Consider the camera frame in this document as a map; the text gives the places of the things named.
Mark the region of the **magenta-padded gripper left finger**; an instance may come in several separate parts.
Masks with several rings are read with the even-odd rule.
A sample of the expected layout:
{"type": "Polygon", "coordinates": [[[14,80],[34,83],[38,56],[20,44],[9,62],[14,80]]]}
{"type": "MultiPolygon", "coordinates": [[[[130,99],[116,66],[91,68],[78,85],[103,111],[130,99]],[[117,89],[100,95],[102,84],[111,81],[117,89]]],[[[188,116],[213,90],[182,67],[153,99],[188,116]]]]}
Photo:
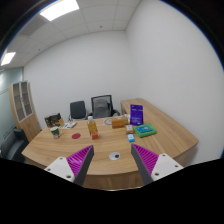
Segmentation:
{"type": "Polygon", "coordinates": [[[90,145],[68,157],[58,157],[45,171],[82,186],[93,156],[94,147],[90,145]]]}

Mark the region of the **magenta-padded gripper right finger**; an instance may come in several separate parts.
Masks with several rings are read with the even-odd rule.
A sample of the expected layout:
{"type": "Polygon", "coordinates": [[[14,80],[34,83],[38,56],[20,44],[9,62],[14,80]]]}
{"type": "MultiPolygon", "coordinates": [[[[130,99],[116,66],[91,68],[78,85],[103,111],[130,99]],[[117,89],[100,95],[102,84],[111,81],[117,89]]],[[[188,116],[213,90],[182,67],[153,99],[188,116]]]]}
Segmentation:
{"type": "Polygon", "coordinates": [[[131,154],[145,185],[182,169],[168,154],[158,155],[137,144],[131,145],[131,154]]]}

